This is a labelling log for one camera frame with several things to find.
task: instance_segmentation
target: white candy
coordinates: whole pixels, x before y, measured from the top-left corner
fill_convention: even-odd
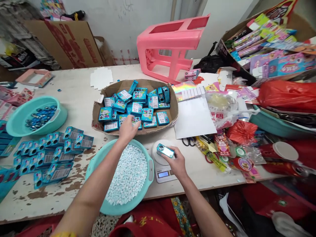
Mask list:
[[[128,203],[141,191],[146,177],[145,155],[138,147],[127,145],[119,159],[105,200],[114,206]]]

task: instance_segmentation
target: person's hand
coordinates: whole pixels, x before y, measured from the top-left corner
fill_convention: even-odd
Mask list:
[[[187,171],[185,169],[185,159],[179,148],[175,146],[168,146],[171,150],[174,151],[175,159],[172,159],[164,154],[161,156],[169,163],[172,172],[174,175],[181,181],[182,179],[188,176]]]
[[[138,121],[134,126],[132,125],[134,116],[128,115],[125,121],[122,123],[119,129],[119,140],[127,145],[136,135],[138,127],[141,124],[141,121]]]

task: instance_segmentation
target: teal plastic basin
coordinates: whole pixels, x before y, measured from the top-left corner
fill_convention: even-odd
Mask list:
[[[264,111],[260,111],[257,115],[251,115],[250,122],[256,124],[262,130],[279,137],[306,139],[316,136],[315,132],[296,127],[295,125],[277,119]]]
[[[32,119],[31,114],[37,113],[36,109],[42,109],[57,105],[54,116],[41,128],[31,131],[25,126],[27,119]],[[14,137],[24,137],[28,135],[46,135],[59,129],[66,121],[68,112],[58,99],[52,96],[42,96],[32,99],[17,108],[7,122],[7,133]]]
[[[117,141],[117,139],[110,141],[106,145],[104,145],[98,153],[91,159],[86,177],[87,180],[89,176],[92,174],[92,172],[98,167],[98,165],[101,163],[101,161],[105,158],[105,156],[108,154],[114,143]],[[104,199],[103,204],[101,206],[100,212],[102,212],[105,215],[111,215],[111,216],[117,216],[117,215],[123,215],[131,210],[133,210],[144,198],[148,187],[151,185],[152,181],[154,180],[154,162],[152,158],[149,156],[147,150],[145,147],[138,141],[132,140],[129,144],[134,145],[142,150],[144,153],[146,160],[147,160],[147,177],[145,180],[145,184],[141,191],[138,193],[136,197],[134,197],[130,202],[124,204],[124,205],[111,205],[108,201]]]

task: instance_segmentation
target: red plastic bag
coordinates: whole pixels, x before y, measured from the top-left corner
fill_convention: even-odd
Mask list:
[[[260,87],[258,99],[264,108],[271,106],[316,112],[316,83],[265,82]]]
[[[233,142],[246,145],[256,142],[254,133],[257,128],[258,126],[253,123],[238,120],[228,129],[226,136]]]

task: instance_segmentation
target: scissors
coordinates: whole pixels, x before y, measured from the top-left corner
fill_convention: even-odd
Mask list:
[[[193,138],[192,137],[188,137],[187,141],[188,141],[188,144],[185,144],[185,142],[184,142],[184,140],[182,138],[183,145],[185,145],[185,146],[195,146],[196,139],[194,137]]]

